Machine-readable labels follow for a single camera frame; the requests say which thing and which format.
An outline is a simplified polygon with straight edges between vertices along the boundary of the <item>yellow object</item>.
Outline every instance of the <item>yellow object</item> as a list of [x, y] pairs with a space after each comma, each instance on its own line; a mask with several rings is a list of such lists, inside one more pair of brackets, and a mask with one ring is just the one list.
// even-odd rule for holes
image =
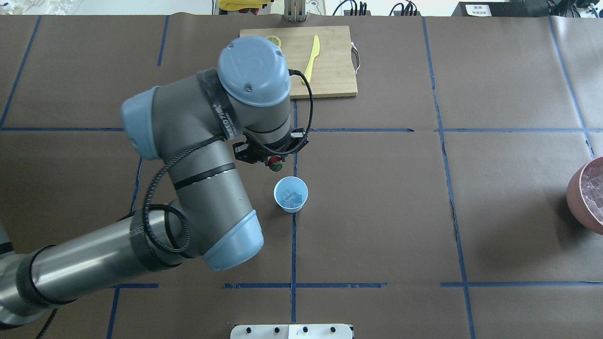
[[280, 47], [280, 39], [277, 36], [267, 36], [266, 39], [274, 42], [275, 45], [277, 45], [278, 47]]
[[320, 54], [320, 39], [318, 36], [314, 36], [314, 43], [312, 43], [312, 52], [310, 52], [310, 60], [308, 60], [308, 65], [306, 66], [306, 71], [303, 75], [306, 76], [308, 83], [312, 80], [312, 68], [314, 67], [314, 58], [318, 57]]
[[262, 8], [270, 0], [218, 0], [218, 7], [225, 11], [238, 11], [244, 8]]

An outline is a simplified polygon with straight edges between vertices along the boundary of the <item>table surface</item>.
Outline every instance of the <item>table surface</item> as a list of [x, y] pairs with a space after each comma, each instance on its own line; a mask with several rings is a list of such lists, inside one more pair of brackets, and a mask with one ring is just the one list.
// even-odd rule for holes
[[[603, 238], [571, 216], [565, 190], [603, 155], [603, 69], [592, 66], [603, 21], [310, 15], [299, 25], [350, 26], [358, 96], [316, 100], [311, 141], [282, 172], [237, 163], [262, 251], [224, 272], [195, 259], [82, 297], [48, 337], [347, 323], [356, 338], [601, 338]], [[215, 67], [240, 29], [265, 27], [288, 24], [0, 17], [0, 210], [15, 249], [139, 207], [160, 163], [130, 146], [121, 103]], [[292, 114], [305, 125], [308, 102]], [[272, 199], [291, 175], [309, 187], [293, 216]], [[154, 201], [173, 198], [164, 182]], [[34, 337], [43, 322], [2, 337]]]

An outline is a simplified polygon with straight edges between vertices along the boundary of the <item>robotic arm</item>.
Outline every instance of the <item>robotic arm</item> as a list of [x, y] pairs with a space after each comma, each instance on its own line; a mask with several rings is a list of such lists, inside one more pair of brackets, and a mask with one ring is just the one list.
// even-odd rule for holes
[[[218, 271], [257, 254], [262, 231], [224, 140], [245, 135], [247, 141], [233, 146], [235, 157], [266, 165], [307, 144], [308, 130], [291, 130], [291, 74], [301, 73], [287, 69], [276, 45], [242, 37], [222, 51], [217, 69], [128, 99], [122, 120], [134, 148], [145, 159], [165, 163], [144, 208], [29, 255], [0, 246], [0, 329], [197, 256]], [[169, 173], [178, 199], [150, 204], [163, 173]], [[10, 245], [0, 224], [2, 243]]]

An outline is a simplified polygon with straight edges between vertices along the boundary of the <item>blue tape line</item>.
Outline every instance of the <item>blue tape line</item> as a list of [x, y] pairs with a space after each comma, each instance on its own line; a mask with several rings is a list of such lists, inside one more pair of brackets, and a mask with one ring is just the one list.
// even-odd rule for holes
[[[387, 286], [386, 282], [298, 282], [295, 284], [296, 288], [382, 288], [385, 286]], [[227, 290], [235, 290], [240, 288], [291, 288], [291, 283], [268, 282], [224, 284], [224, 288]]]
[[576, 94], [573, 91], [572, 83], [569, 80], [569, 76], [567, 74], [567, 69], [565, 67], [565, 62], [561, 56], [561, 50], [559, 49], [559, 44], [557, 43], [557, 34], [555, 33], [555, 28], [553, 27], [553, 20], [549, 16], [549, 26], [551, 28], [551, 35], [553, 37], [553, 45], [555, 46], [555, 52], [557, 53], [557, 58], [559, 59], [559, 63], [561, 64], [561, 70], [563, 71], [563, 77], [566, 80], [567, 88], [569, 89], [569, 94], [572, 97], [572, 102], [574, 108], [576, 108], [576, 113], [578, 114], [578, 121], [580, 122], [580, 126], [584, 131], [584, 138], [586, 140], [586, 146], [589, 149], [590, 157], [595, 158], [595, 152], [593, 151], [593, 144], [590, 142], [589, 134], [586, 132], [586, 125], [584, 124], [584, 118], [582, 117], [582, 111], [580, 111], [580, 107], [578, 106], [578, 100], [576, 99]]
[[132, 193], [132, 203], [130, 204], [130, 213], [134, 212], [136, 198], [138, 198], [138, 187], [140, 186], [140, 171], [142, 170], [142, 157], [138, 160], [138, 169], [136, 170], [136, 180], [134, 181], [134, 193]]
[[123, 132], [123, 128], [79, 128], [79, 127], [6, 127], [7, 132]]
[[386, 282], [299, 282], [299, 288], [382, 288], [387, 286]]
[[440, 287], [603, 287], [603, 282], [587, 281], [514, 281], [514, 282], [443, 282]]
[[[487, 133], [583, 133], [584, 130], [580, 128], [444, 128], [442, 129], [445, 133], [448, 132], [487, 132]], [[599, 132], [602, 129], [592, 129], [589, 131]]]
[[115, 288], [113, 294], [113, 306], [111, 306], [111, 317], [109, 318], [109, 328], [107, 328], [107, 339], [113, 336], [113, 324], [115, 323], [115, 314], [117, 313], [117, 302], [119, 301], [119, 287]]
[[[297, 99], [293, 100], [293, 126], [297, 128]], [[293, 176], [297, 177], [297, 153], [293, 154]], [[291, 323], [297, 322], [297, 213], [291, 216]]]
[[293, 128], [297, 128], [297, 99], [293, 99]]
[[114, 288], [159, 288], [159, 284], [119, 284]]
[[27, 57], [30, 54], [31, 46], [34, 43], [34, 39], [36, 38], [36, 33], [38, 28], [40, 27], [40, 21], [42, 21], [42, 16], [38, 15], [38, 20], [36, 21], [36, 26], [34, 27], [34, 31], [31, 32], [30, 42], [25, 49], [25, 54], [23, 55], [23, 59], [21, 60], [21, 65], [19, 66], [19, 70], [17, 71], [17, 76], [14, 78], [13, 88], [10, 90], [8, 94], [8, 99], [6, 100], [6, 106], [4, 106], [4, 112], [2, 113], [2, 118], [0, 118], [0, 129], [4, 125], [4, 121], [8, 115], [8, 110], [10, 109], [10, 104], [13, 102], [14, 92], [17, 90], [17, 85], [19, 84], [19, 79], [21, 78], [21, 74], [23, 73], [23, 68], [25, 67], [25, 62], [27, 61]]
[[312, 128], [312, 132], [414, 132], [411, 128]]
[[293, 176], [297, 177], [297, 153], [293, 154]]
[[157, 67], [161, 67], [163, 61], [163, 48], [165, 47], [165, 37], [168, 35], [169, 15], [165, 16], [165, 23], [163, 24], [163, 37], [161, 38], [161, 48], [159, 49], [159, 58], [157, 59]]
[[[442, 149], [442, 157], [444, 159], [444, 171], [446, 172], [446, 185], [448, 186], [448, 197], [450, 199], [450, 205], [452, 207], [452, 218], [454, 222], [455, 236], [456, 236], [456, 250], [458, 252], [458, 261], [461, 267], [461, 278], [463, 282], [467, 282], [467, 273], [465, 271], [465, 259], [463, 258], [463, 246], [461, 244], [461, 232], [458, 227], [458, 218], [456, 216], [456, 205], [454, 202], [454, 193], [452, 192], [452, 181], [450, 179], [450, 168], [448, 165], [448, 155], [446, 154], [446, 146], [444, 140], [444, 128], [442, 126], [442, 119], [440, 115], [440, 104], [438, 103], [438, 97], [435, 94], [435, 74], [434, 64], [431, 59], [431, 49], [429, 48], [429, 38], [427, 33], [427, 22], [425, 17], [421, 17], [423, 20], [423, 35], [425, 36], [425, 48], [427, 51], [427, 61], [429, 64], [429, 76], [431, 78], [431, 89], [434, 97], [435, 114], [438, 121], [438, 134], [440, 135], [440, 144]], [[473, 314], [471, 311], [471, 301], [469, 298], [469, 288], [463, 287], [463, 293], [465, 296], [465, 308], [467, 310], [467, 322], [469, 324], [469, 334], [471, 339], [475, 339], [475, 330], [473, 327]]]
[[[295, 162], [297, 164], [297, 154], [295, 155]], [[296, 302], [297, 302], [297, 213], [293, 213], [293, 232], [291, 235], [291, 323], [294, 324], [297, 321], [296, 314]]]
[[274, 282], [274, 283], [243, 283], [243, 284], [224, 284], [227, 290], [236, 290], [240, 288], [291, 288], [290, 282]]

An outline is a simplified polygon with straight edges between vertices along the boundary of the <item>blue paper cup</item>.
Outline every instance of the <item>blue paper cup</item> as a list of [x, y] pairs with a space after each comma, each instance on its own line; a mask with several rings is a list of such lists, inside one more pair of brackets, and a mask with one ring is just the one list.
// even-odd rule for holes
[[274, 200], [287, 213], [298, 212], [307, 199], [308, 187], [298, 177], [284, 177], [274, 187]]

